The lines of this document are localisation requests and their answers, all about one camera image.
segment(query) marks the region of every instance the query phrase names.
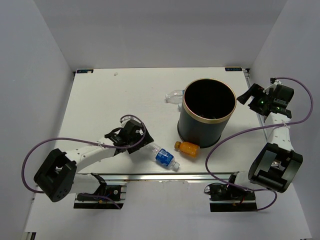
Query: white bottle cap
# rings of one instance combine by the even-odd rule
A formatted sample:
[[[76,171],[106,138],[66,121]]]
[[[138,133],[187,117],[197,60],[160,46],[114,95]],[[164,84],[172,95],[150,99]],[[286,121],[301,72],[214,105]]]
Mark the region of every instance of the white bottle cap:
[[[179,167],[180,167],[180,163],[175,162],[174,165],[173,165],[173,167],[172,167],[172,169],[173,169],[174,171],[178,171],[178,168],[179,168]]]

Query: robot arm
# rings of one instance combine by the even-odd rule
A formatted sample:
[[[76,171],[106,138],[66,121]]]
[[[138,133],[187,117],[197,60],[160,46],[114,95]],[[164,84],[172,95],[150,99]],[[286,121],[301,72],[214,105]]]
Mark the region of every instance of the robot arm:
[[[302,155],[296,153],[291,145],[289,127],[286,125],[292,117],[291,111],[286,108],[293,95],[292,88],[271,79],[271,86],[266,89],[253,84],[246,93],[237,98],[241,104],[245,104],[251,96],[254,97],[248,106],[264,116],[265,125],[283,124],[267,130],[267,144],[248,172],[251,183],[279,193],[287,190],[303,162]]]
[[[144,131],[142,124],[133,119],[127,119],[122,126],[100,138],[98,146],[86,145],[67,152],[58,148],[52,150],[35,174],[34,181],[52,202],[60,201],[69,193],[103,195],[107,184],[102,177],[96,173],[78,172],[125,151],[131,154],[154,141],[148,130]],[[113,145],[114,148],[102,145]]]

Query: black mounting base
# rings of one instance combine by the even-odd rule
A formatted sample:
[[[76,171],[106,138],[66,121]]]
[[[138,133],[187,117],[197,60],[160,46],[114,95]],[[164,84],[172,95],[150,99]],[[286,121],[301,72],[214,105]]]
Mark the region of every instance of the black mounting base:
[[[255,212],[257,211],[256,196],[254,192],[233,197],[225,184],[210,185],[210,212]]]

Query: orange juice bottle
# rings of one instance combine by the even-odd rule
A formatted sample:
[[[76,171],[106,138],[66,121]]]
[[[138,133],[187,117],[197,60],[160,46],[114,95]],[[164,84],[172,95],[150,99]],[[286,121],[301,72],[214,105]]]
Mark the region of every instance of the orange juice bottle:
[[[194,158],[197,156],[198,150],[199,150],[198,145],[195,145],[187,141],[184,141],[184,142],[176,141],[174,144],[174,148]]]

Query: gold rim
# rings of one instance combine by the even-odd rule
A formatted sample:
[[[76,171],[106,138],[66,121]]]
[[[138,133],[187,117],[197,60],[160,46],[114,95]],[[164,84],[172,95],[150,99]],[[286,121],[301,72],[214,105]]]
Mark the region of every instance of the gold rim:
[[[226,120],[228,120],[231,115],[234,113],[235,109],[236,109],[236,106],[237,106],[237,97],[236,97],[236,94],[235,92],[232,90],[231,87],[229,87],[227,84],[225,84],[223,81],[219,81],[217,79],[213,79],[213,78],[200,78],[200,79],[197,79],[197,80],[194,80],[192,81],[191,83],[189,83],[188,86],[186,86],[185,90],[188,89],[188,87],[193,84],[194,82],[196,81],[200,81],[200,80],[213,80],[213,81],[217,81],[217,82],[220,82],[222,84],[224,84],[225,86],[227,86],[230,91],[232,92],[233,96],[234,96],[234,107],[232,109],[232,111],[227,115],[227,116],[224,116],[222,118],[218,118],[218,119],[209,119],[209,118],[204,118],[204,117],[201,117],[201,116],[198,116],[197,114],[195,114],[194,112],[192,112],[189,107],[187,106],[186,104],[186,100],[185,100],[185,95],[183,95],[183,101],[182,101],[182,106],[184,108],[184,110],[195,120],[201,122],[201,123],[204,123],[204,124],[219,124],[219,123],[222,123]]]

